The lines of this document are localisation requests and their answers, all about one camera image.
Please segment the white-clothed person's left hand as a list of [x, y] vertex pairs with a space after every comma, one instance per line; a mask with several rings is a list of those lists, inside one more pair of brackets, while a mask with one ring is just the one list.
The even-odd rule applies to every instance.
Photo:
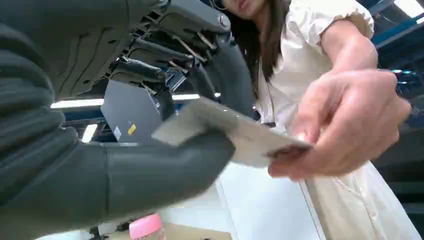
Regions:
[[327, 73], [298, 104], [289, 132], [313, 148], [284, 156], [272, 153], [268, 173], [293, 181], [338, 177], [379, 157], [399, 139], [409, 102], [398, 96], [396, 75], [366, 69]]

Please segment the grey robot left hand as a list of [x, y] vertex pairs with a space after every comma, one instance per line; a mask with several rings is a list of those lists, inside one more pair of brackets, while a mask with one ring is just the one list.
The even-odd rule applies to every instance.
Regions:
[[205, 192], [235, 152], [207, 128], [178, 147], [84, 143], [53, 102], [117, 73], [165, 79], [252, 115], [251, 76], [229, 18], [200, 0], [0, 3], [0, 237], [34, 240], [137, 218]]

